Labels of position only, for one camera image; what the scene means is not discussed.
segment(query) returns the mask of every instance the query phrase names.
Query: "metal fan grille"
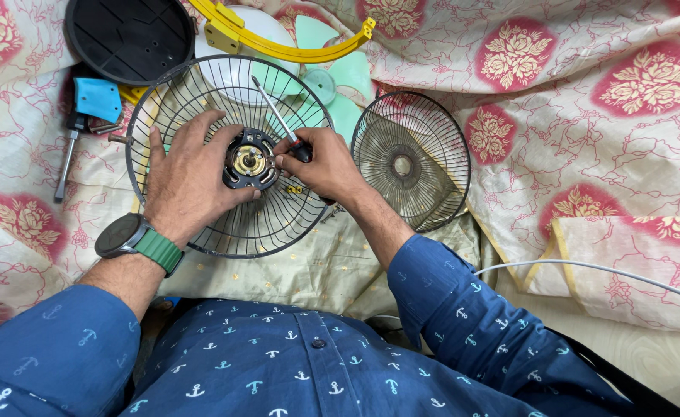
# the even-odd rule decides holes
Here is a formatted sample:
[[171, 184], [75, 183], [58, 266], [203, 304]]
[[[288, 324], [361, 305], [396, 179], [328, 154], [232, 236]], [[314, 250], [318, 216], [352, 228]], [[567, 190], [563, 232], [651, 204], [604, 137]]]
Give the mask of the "metal fan grille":
[[[270, 62], [248, 56], [207, 56], [168, 71], [144, 94], [131, 115], [126, 132], [126, 163], [134, 192], [146, 203], [150, 156], [150, 126], [159, 127], [164, 143], [172, 143], [175, 132], [185, 122], [206, 110], [218, 108], [226, 117], [209, 127], [208, 142], [225, 125], [242, 124], [265, 132], [277, 143], [286, 134], [259, 91], [249, 81], [257, 64], [268, 65], [259, 81], [271, 85], [270, 98], [289, 128], [330, 126], [324, 106], [298, 78]], [[298, 94], [287, 95], [291, 90]], [[222, 172], [208, 173], [221, 180]], [[241, 204], [206, 226], [188, 246], [226, 258], [259, 258], [287, 248], [301, 239], [320, 220], [326, 204], [297, 178], [280, 176], [262, 191], [260, 199]]]
[[396, 91], [371, 103], [351, 154], [366, 182], [418, 232], [450, 223], [463, 207], [471, 175], [464, 135], [423, 94]]

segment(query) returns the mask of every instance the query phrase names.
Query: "blue shirt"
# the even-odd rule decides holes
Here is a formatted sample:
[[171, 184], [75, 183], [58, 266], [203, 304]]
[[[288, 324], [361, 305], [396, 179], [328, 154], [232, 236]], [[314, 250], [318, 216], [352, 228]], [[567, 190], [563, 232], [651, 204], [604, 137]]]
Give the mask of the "blue shirt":
[[541, 320], [416, 235], [388, 272], [402, 326], [436, 358], [359, 320], [293, 306], [207, 300], [155, 347], [134, 399], [122, 389], [139, 323], [75, 285], [0, 326], [0, 415], [633, 415], [632, 404]]

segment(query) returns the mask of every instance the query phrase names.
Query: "shirt cuff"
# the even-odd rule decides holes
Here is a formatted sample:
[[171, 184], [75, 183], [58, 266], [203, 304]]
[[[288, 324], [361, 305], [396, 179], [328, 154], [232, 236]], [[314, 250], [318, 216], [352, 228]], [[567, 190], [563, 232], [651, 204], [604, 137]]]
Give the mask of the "shirt cuff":
[[139, 347], [136, 316], [103, 289], [74, 285], [0, 326], [0, 381], [94, 414], [117, 399]]
[[479, 281], [474, 271], [451, 248], [419, 234], [396, 252], [387, 281], [399, 307], [401, 326], [413, 346], [422, 348], [420, 331], [460, 282]]

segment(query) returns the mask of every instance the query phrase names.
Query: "yellow connector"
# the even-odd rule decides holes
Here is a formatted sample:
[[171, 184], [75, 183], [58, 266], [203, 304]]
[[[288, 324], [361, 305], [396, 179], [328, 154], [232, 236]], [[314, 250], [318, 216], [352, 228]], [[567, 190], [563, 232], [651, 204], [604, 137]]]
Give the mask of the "yellow connector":
[[269, 41], [245, 29], [244, 20], [221, 3], [214, 5], [209, 0], [188, 1], [207, 19], [204, 29], [209, 46], [235, 54], [245, 45], [273, 58], [301, 64], [319, 64], [342, 58], [371, 39], [376, 26], [376, 21], [368, 18], [363, 22], [360, 32], [341, 44], [320, 49], [300, 49]]

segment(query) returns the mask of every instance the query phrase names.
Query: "floral bedsheet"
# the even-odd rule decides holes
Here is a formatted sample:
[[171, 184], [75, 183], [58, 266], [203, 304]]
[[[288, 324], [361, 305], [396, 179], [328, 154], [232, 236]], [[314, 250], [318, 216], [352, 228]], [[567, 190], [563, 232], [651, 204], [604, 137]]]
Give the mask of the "floral bedsheet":
[[[575, 259], [680, 288], [680, 0], [241, 3], [292, 34], [300, 14], [342, 39], [373, 17], [374, 85], [424, 90], [458, 119], [467, 205], [503, 260]], [[95, 237], [134, 203], [124, 147], [90, 134], [52, 203], [76, 62], [65, 7], [0, 0], [0, 323], [79, 278]], [[680, 330], [680, 298], [628, 278], [555, 265], [512, 275], [590, 315]]]

